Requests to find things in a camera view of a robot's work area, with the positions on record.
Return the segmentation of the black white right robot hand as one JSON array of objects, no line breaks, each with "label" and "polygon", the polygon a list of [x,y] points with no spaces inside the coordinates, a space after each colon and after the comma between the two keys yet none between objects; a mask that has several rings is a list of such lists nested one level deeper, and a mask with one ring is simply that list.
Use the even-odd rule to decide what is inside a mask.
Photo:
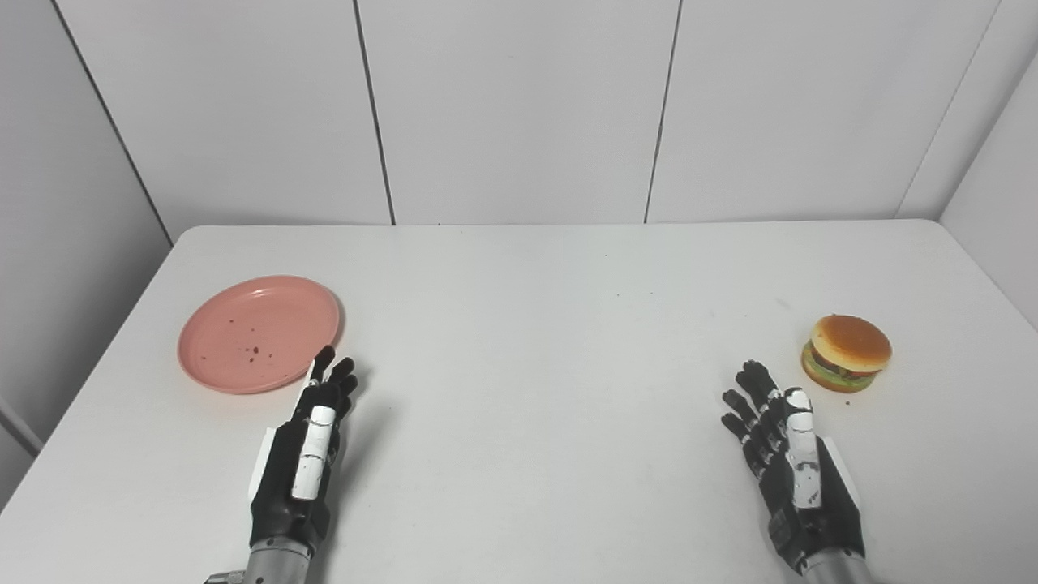
[{"label": "black white right robot hand", "polygon": [[809,583],[871,582],[859,506],[815,430],[805,391],[781,389],[757,361],[735,380],[737,389],[722,395],[722,425],[757,481],[778,558]]}]

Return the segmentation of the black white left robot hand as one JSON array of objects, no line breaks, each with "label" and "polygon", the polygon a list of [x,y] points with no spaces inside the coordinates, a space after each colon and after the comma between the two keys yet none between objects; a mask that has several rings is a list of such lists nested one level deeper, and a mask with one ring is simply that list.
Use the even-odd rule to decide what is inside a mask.
[{"label": "black white left robot hand", "polygon": [[358,387],[355,363],[322,347],[289,420],[273,432],[260,484],[250,504],[249,544],[284,539],[315,555],[327,537],[326,501],[331,470],[342,447],[342,421]]}]

